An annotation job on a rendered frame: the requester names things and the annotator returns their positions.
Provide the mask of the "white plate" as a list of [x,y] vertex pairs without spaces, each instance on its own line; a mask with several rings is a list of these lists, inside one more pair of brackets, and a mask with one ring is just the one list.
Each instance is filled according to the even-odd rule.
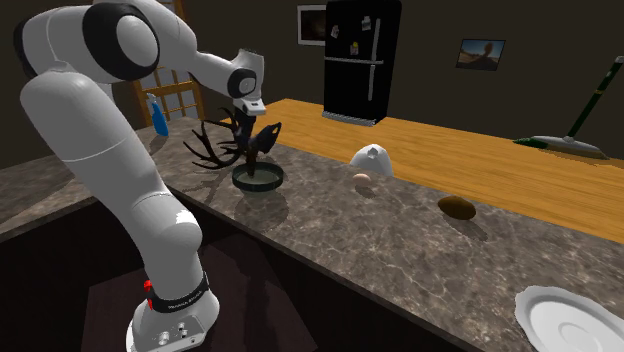
[[524,289],[515,317],[537,352],[624,352],[624,319],[562,288]]

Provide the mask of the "black refrigerator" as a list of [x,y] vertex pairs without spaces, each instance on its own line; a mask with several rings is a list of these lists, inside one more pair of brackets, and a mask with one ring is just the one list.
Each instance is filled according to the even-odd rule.
[[401,13],[400,0],[327,3],[323,117],[373,126],[387,116]]

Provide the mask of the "green handled floor mop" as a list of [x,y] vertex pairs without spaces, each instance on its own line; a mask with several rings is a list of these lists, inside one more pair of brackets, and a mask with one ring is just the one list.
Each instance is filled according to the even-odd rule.
[[614,59],[610,69],[603,77],[601,83],[593,92],[590,100],[583,108],[579,117],[576,119],[573,126],[565,136],[532,136],[528,138],[516,139],[514,140],[514,143],[536,149],[556,151],[599,160],[608,160],[608,157],[600,148],[577,140],[576,135],[623,65],[624,55],[617,56]]

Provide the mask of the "brown potato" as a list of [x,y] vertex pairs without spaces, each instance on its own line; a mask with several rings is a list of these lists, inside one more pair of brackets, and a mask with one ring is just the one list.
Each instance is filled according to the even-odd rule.
[[471,202],[455,195],[441,198],[437,205],[444,214],[458,220],[470,220],[477,213]]

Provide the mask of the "dark round dish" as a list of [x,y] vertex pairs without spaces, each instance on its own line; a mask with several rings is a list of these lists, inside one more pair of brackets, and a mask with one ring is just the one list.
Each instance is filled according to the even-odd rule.
[[281,186],[284,180],[283,169],[273,163],[257,162],[254,175],[250,176],[246,164],[236,166],[232,170],[232,183],[246,192],[268,192]]

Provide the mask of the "blue spray bottle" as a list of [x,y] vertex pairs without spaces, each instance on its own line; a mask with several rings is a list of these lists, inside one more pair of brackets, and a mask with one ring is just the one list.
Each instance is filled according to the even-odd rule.
[[169,132],[168,132],[166,118],[163,115],[157,103],[156,96],[152,93],[148,93],[147,97],[148,97],[147,102],[152,107],[151,118],[152,118],[152,124],[156,133],[160,136],[167,136]]

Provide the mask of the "wooden frame window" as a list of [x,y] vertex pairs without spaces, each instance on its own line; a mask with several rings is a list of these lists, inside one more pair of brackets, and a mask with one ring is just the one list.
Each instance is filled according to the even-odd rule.
[[187,72],[158,66],[150,75],[134,81],[133,85],[147,126],[152,125],[149,93],[156,96],[156,102],[167,121],[180,117],[204,118],[199,85]]

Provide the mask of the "white dome shaped object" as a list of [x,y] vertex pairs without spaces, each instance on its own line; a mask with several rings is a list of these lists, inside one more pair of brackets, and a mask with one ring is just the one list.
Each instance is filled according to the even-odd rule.
[[362,147],[354,154],[350,164],[385,176],[394,176],[389,154],[385,148],[378,144],[370,144]]

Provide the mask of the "dark robot stand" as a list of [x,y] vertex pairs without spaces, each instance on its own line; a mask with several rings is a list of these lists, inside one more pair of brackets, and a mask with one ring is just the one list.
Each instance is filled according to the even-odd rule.
[[[260,245],[235,234],[199,250],[220,302],[204,342],[186,352],[313,352],[317,345]],[[145,299],[142,269],[89,289],[80,352],[126,352],[125,335]]]

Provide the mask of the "unframed desert wall picture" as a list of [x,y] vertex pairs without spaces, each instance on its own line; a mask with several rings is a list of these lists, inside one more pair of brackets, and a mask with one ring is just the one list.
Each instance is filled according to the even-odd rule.
[[496,71],[505,43],[505,40],[463,39],[456,67]]

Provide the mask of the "black antler ornament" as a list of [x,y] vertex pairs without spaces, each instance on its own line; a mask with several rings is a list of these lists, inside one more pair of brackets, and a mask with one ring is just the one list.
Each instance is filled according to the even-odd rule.
[[225,127],[232,133],[232,139],[230,141],[219,142],[219,145],[224,150],[222,155],[229,155],[230,156],[229,159],[226,159],[226,160],[220,159],[219,156],[213,150],[211,142],[206,132],[205,120],[201,121],[201,133],[198,134],[195,130],[193,130],[193,134],[203,144],[203,146],[206,149],[207,155],[203,155],[195,151],[186,142],[184,142],[184,146],[191,153],[199,157],[202,161],[211,162],[211,165],[204,165],[204,164],[195,162],[195,165],[205,168],[205,169],[209,169],[209,170],[219,170],[219,169],[228,167],[234,164],[240,157],[244,156],[245,164],[248,167],[248,173],[250,176],[253,176],[254,170],[255,170],[255,164],[257,163],[258,153],[262,152],[266,154],[272,149],[281,131],[282,123],[278,122],[276,124],[267,125],[256,135],[253,135],[251,133],[251,138],[249,139],[248,146],[246,148],[239,148],[237,145],[237,142],[234,139],[234,132],[236,131],[236,128],[237,128],[237,123],[234,120],[235,112],[232,112],[225,107],[221,107],[221,110],[224,111],[228,115],[228,117],[230,118],[230,123],[226,123],[223,121],[210,121],[210,124]]

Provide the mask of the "white framed wall picture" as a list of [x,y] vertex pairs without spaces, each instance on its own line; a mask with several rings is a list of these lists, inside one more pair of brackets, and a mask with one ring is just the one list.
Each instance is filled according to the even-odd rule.
[[297,42],[299,45],[324,46],[325,30],[325,5],[297,6]]

